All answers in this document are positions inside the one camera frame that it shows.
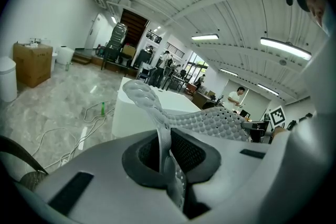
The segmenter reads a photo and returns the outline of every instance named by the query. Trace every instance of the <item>tiled floor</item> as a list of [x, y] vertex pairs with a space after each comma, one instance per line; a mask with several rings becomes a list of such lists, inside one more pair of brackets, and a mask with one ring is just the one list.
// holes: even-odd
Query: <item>tiled floor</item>
[[[57, 127], [67, 128], [76, 139], [80, 139], [83, 128], [87, 126], [89, 131], [94, 123], [83, 121], [85, 110], [103, 101], [109, 101], [105, 104], [106, 111], [112, 109], [122, 77], [123, 74], [101, 71], [95, 65], [74, 63], [69, 71], [65, 71], [64, 66], [56, 64], [50, 79], [33, 89], [18, 86], [18, 98], [12, 103], [0, 104], [0, 132], [31, 154], [37, 149], [42, 134]], [[101, 105], [98, 105], [88, 111], [86, 120], [100, 113]], [[112, 119], [111, 113], [104, 125], [85, 141], [83, 150], [113, 139]], [[74, 143], [65, 130], [49, 132], [34, 157], [45, 167], [69, 152]], [[24, 162], [8, 154], [1, 157], [15, 179], [19, 180], [25, 174]], [[51, 172], [57, 167], [55, 165], [47, 170]]]

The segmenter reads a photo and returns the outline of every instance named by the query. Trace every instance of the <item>white ceiling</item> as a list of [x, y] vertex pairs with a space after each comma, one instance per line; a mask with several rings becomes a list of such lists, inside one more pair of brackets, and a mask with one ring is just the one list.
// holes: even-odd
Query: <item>white ceiling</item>
[[[287, 103], [308, 96], [300, 78], [307, 62], [260, 44], [261, 37], [289, 41], [314, 55], [326, 36], [297, 3], [290, 7], [285, 0], [103, 1], [117, 17], [127, 8], [161, 25], [161, 32], [171, 28], [210, 66], [239, 74], [244, 85], [263, 84]], [[197, 34], [213, 33], [219, 40], [191, 40]], [[281, 59], [286, 66], [279, 64]]]

